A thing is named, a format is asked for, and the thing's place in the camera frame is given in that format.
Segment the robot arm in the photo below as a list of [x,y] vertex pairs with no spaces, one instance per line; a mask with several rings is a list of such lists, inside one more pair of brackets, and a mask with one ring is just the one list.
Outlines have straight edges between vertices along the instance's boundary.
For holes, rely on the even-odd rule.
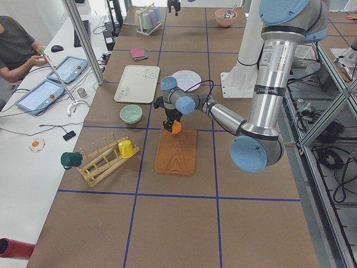
[[284,145],[276,124],[296,47],[326,36],[329,8],[329,1],[252,2],[245,34],[260,33],[260,39],[249,117],[236,114],[210,94],[186,92],[167,76],[161,80],[162,95],[154,102],[155,108],[165,110],[164,128],[173,132],[183,115],[200,110],[234,135],[230,157],[240,170],[259,172],[278,162]]

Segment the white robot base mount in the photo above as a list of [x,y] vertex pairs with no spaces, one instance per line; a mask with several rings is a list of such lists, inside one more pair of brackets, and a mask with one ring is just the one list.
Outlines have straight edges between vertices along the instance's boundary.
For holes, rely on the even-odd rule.
[[264,41],[263,22],[259,17],[259,0],[252,0],[248,12],[237,64],[228,73],[221,73],[224,98],[251,98],[258,77],[258,63]]

